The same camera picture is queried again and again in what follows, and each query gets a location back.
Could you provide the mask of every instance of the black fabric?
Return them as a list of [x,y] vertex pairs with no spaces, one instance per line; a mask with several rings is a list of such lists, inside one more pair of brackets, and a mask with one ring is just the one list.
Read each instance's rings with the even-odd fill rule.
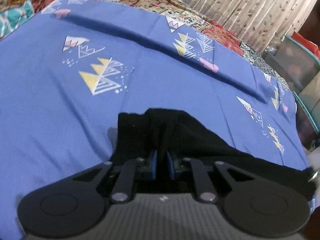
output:
[[131,158],[148,157],[152,150],[157,150],[158,168],[169,151],[179,158],[198,158],[205,165],[224,161],[291,187],[308,201],[316,190],[316,185],[308,182],[314,172],[312,168],[298,171],[241,152],[184,111],[154,108],[141,115],[120,113],[117,147],[110,160],[123,165]]

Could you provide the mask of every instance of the curtain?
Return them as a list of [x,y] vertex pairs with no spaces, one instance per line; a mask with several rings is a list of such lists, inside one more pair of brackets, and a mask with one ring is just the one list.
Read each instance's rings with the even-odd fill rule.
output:
[[182,0],[258,52],[298,32],[317,0]]

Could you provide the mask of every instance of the bed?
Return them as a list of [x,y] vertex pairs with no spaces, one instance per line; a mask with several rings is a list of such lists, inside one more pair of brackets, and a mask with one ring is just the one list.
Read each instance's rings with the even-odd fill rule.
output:
[[8,36],[33,15],[34,10],[31,0],[25,1],[18,8],[11,8],[0,12],[0,39]]
[[169,16],[56,0],[0,49],[2,240],[23,235],[16,217],[23,196],[110,158],[120,112],[184,110],[241,151],[309,166],[292,93]]

